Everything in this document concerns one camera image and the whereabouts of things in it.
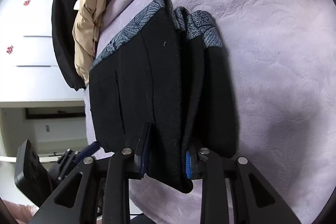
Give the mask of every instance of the gray floral lining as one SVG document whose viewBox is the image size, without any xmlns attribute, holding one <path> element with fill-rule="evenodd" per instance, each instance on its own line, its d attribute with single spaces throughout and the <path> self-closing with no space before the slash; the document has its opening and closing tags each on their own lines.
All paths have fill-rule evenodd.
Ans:
<svg viewBox="0 0 336 224">
<path fill-rule="evenodd" d="M 94 60 L 91 70 L 102 60 L 108 58 L 111 54 L 120 49 L 122 45 L 126 44 L 135 37 L 161 8 L 166 8 L 176 30 L 186 31 L 188 41 L 202 35 L 204 48 L 222 46 L 222 41 L 219 38 L 215 22 L 210 13 L 197 10 L 190 14 L 184 7 L 177 7 L 174 10 L 171 0 L 153 0 L 120 32 L 118 32 L 115 37 L 113 37 L 99 56 Z"/>
</svg>

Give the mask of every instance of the bed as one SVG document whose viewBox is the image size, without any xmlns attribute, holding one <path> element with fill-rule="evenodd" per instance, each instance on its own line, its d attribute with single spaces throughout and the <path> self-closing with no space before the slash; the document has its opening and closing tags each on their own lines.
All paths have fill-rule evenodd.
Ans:
<svg viewBox="0 0 336 224">
<path fill-rule="evenodd" d="M 151 0 L 112 0 L 97 53 Z M 332 0 L 172 0 L 206 10 L 223 40 L 239 121 L 237 155 L 251 160 L 303 224 L 336 185 L 336 6 Z M 86 129 L 95 140 L 85 91 Z M 97 158 L 110 154 L 100 150 Z M 182 194 L 145 177 L 130 198 L 156 223 L 198 223 L 201 182 Z"/>
</svg>

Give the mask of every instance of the red sticker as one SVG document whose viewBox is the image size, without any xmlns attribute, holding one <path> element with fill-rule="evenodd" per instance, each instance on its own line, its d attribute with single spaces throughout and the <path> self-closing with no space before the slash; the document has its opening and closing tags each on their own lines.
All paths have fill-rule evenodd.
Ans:
<svg viewBox="0 0 336 224">
<path fill-rule="evenodd" d="M 11 54 L 13 52 L 13 46 L 7 47 L 6 53 Z"/>
<path fill-rule="evenodd" d="M 23 5 L 24 5 L 24 6 L 28 6 L 29 3 L 30 3 L 30 0 L 26 0 L 26 1 L 23 3 Z"/>
</svg>

